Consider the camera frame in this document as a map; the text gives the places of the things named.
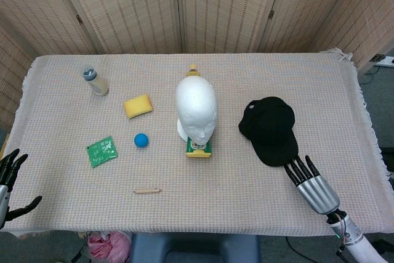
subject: green package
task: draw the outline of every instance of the green package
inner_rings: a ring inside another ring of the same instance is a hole
[[[115,145],[111,137],[102,139],[88,147],[86,147],[89,155],[90,163],[93,168],[113,158],[118,157]]]

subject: cap brim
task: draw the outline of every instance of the cap brim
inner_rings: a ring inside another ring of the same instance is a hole
[[[267,166],[284,166],[298,155],[298,145],[293,131],[281,145],[266,145],[252,141],[254,151]]]

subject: silver robotic hand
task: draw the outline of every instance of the silver robotic hand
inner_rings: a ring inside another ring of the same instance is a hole
[[[0,161],[0,229],[4,227],[6,221],[11,221],[32,211],[37,207],[42,199],[42,196],[37,196],[28,206],[10,211],[8,203],[11,191],[14,187],[15,181],[17,180],[20,166],[28,156],[27,154],[24,154],[15,160],[18,153],[19,149],[16,149]]]
[[[359,263],[387,262],[373,248],[349,215],[339,209],[338,194],[323,179],[309,156],[305,157],[309,169],[299,156],[294,160],[285,165],[284,169],[310,207],[318,214],[327,215],[327,223],[342,240],[342,245],[336,254],[344,262],[348,262],[342,255],[342,251],[346,247]]]

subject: baseball cap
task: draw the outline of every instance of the baseball cap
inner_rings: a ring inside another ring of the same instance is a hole
[[[248,138],[260,160],[268,166],[283,166],[298,155],[292,131],[293,109],[282,99],[267,97],[251,101],[238,127]]]

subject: floor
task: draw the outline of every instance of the floor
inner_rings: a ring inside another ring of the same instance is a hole
[[[394,147],[394,68],[374,67],[370,73],[360,78],[367,109],[371,115],[379,146]],[[394,234],[372,233],[367,235],[370,241],[384,239],[394,244]],[[343,262],[335,252],[340,243],[333,235],[330,237],[291,237],[293,248],[317,262]],[[29,236],[23,240],[9,233],[0,233],[0,254],[2,263],[70,262],[80,250],[85,240],[74,232],[53,231],[43,235]],[[309,262],[293,252],[285,237],[260,238],[262,262]],[[344,256],[354,262],[347,250]],[[394,262],[393,253],[385,253],[384,258]],[[86,258],[78,262],[86,263]]]

